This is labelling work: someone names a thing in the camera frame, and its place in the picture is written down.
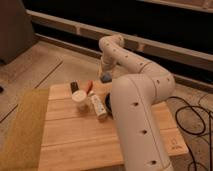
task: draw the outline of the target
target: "black panel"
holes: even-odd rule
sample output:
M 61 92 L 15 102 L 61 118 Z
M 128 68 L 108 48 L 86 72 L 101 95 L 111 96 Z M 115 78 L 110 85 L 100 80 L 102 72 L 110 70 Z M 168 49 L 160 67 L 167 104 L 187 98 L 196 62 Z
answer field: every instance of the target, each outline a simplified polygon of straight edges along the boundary
M 27 9 L 213 54 L 213 14 L 135 0 L 23 0 Z
M 87 47 L 96 51 L 100 51 L 98 47 L 98 41 L 83 38 L 81 36 L 72 35 L 63 31 L 47 28 L 40 25 L 34 25 L 35 31 L 37 33 L 47 35 L 49 37 L 57 38 L 59 40 L 67 41 L 73 44 L 77 44 L 83 47 Z M 167 68 L 169 71 L 183 75 L 186 77 L 190 77 L 199 81 L 203 81 L 206 83 L 213 84 L 213 74 L 209 71 L 205 71 L 202 69 L 197 69 L 188 65 L 180 64 L 177 62 L 172 62 L 169 60 L 165 60 L 156 56 L 150 56 L 143 53 L 138 53 L 141 56 L 144 56 L 148 59 L 151 59 L 153 61 L 156 61 L 160 65 Z

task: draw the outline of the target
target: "wooden board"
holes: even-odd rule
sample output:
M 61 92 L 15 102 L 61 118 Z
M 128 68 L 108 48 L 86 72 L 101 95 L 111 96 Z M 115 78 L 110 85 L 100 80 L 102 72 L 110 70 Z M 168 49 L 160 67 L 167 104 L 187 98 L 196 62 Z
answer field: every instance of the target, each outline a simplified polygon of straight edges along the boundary
M 80 83 L 84 89 L 86 83 Z M 104 101 L 111 84 L 94 82 L 93 90 Z M 170 156 L 188 152 L 165 102 L 152 107 Z M 80 113 L 71 99 L 69 84 L 53 85 L 41 147 L 39 170 L 89 170 L 123 164 L 114 122 L 100 123 L 93 107 Z

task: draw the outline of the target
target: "cable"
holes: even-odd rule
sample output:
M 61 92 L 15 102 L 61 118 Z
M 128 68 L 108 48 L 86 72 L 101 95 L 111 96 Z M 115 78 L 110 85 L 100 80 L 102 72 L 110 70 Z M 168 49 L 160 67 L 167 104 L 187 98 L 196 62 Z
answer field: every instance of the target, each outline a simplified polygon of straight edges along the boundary
M 191 157 L 192 157 L 192 164 L 194 165 L 194 169 L 195 169 L 195 171 L 197 171 L 197 165 L 196 165 L 196 160 L 195 160 L 195 157 L 194 157 L 194 154 L 193 154 L 193 152 L 192 152 L 192 150 L 191 150 L 191 148 L 187 145 L 187 147 L 188 147 L 188 149 L 189 149 L 189 154 L 191 155 Z
M 205 107 L 203 107 L 201 105 L 201 101 L 204 99 L 204 97 L 206 97 L 208 94 L 205 94 L 204 96 L 202 96 L 199 100 L 198 100 L 198 105 L 190 105 L 185 99 L 181 98 L 181 97 L 178 97 L 178 96 L 172 96 L 170 97 L 169 99 L 177 99 L 177 100 L 180 100 L 182 101 L 185 106 L 179 108 L 176 112 L 175 112 L 175 120 L 178 124 L 178 126 L 186 133 L 190 134 L 190 135 L 194 135 L 194 136 L 197 136 L 199 138 L 202 138 L 207 144 L 209 144 L 209 160 L 210 160 L 210 171 L 212 171 L 212 131 L 211 131 L 211 119 L 213 119 L 213 112 Z M 185 110 L 185 109 L 191 109 L 191 111 L 193 111 L 193 113 L 199 118 L 199 120 L 201 121 L 202 123 L 202 129 L 198 132 L 192 132 L 192 131 L 189 131 L 187 130 L 186 128 L 184 128 L 184 126 L 182 126 L 180 120 L 179 120 L 179 114 L 181 111 Z M 209 118 L 209 130 L 208 130 L 208 133 L 205 133 L 206 132 L 206 123 L 204 121 L 204 119 L 202 118 L 201 114 L 196 110 L 196 109 L 201 109 L 202 111 L 204 111 L 205 114 L 208 115 L 208 118 Z M 209 135 L 209 142 L 203 138 L 203 136 L 206 136 L 206 135 Z M 192 150 L 190 149 L 190 147 L 187 145 L 188 149 L 189 149 L 189 153 L 192 157 L 192 162 L 189 163 L 188 165 L 188 170 L 190 170 L 191 166 L 194 165 L 194 170 L 197 171 L 197 165 L 200 165 L 201 167 L 203 167 L 205 170 L 208 171 L 208 169 L 200 162 L 197 162 L 195 160 L 195 156 L 193 155 L 193 152 Z

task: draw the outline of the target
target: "screw hole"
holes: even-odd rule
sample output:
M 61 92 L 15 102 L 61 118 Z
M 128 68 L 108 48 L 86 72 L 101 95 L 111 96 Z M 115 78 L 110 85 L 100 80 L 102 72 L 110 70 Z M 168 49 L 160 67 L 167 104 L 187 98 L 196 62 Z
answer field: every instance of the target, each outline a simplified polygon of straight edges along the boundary
M 156 164 L 157 164 L 157 161 L 152 160 L 152 161 L 149 162 L 149 164 L 150 164 L 150 165 L 156 165 Z
M 134 102 L 132 105 L 133 105 L 133 106 L 138 106 L 139 103 L 138 103 L 138 102 Z
M 142 134 L 147 134 L 147 130 L 140 131 Z

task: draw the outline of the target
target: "orange object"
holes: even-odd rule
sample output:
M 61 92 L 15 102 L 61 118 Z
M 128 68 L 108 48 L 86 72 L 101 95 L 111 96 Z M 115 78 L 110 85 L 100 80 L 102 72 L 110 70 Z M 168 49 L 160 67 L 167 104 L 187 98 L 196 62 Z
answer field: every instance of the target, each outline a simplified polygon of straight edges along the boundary
M 89 92 L 92 90 L 92 87 L 93 87 L 93 82 L 90 80 L 90 81 L 88 81 L 87 87 L 85 89 L 87 94 L 89 94 Z

